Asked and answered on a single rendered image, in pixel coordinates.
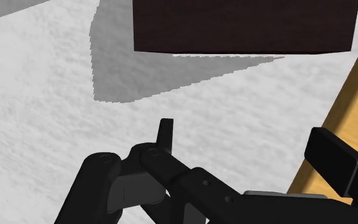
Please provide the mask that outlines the dark brown robot stand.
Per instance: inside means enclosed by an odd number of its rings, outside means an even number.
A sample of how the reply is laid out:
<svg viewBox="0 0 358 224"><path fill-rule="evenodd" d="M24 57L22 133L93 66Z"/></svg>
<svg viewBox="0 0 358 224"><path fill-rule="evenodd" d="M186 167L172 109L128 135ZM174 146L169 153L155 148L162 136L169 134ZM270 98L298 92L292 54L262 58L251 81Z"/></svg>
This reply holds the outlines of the dark brown robot stand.
<svg viewBox="0 0 358 224"><path fill-rule="evenodd" d="M137 52L323 54L352 49L358 0L132 0Z"/></svg>

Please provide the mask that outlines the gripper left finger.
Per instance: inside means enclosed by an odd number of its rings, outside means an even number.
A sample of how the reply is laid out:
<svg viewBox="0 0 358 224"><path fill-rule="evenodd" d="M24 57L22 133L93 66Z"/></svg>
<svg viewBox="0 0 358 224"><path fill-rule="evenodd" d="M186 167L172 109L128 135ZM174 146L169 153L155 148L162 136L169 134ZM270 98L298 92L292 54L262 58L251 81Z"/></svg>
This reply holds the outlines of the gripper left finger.
<svg viewBox="0 0 358 224"><path fill-rule="evenodd" d="M87 156L54 224L118 224L135 206L155 224L243 224L241 194L172 156L173 124L161 119L156 142L136 144L125 159Z"/></svg>

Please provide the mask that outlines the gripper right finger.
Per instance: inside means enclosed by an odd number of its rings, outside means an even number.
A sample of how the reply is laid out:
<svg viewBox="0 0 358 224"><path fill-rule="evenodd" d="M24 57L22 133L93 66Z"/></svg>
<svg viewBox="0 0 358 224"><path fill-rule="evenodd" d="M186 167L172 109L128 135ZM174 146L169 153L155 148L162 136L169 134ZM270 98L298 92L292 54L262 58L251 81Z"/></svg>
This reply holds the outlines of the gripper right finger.
<svg viewBox="0 0 358 224"><path fill-rule="evenodd" d="M304 153L306 161L358 211L358 151L324 127L314 127Z"/></svg>

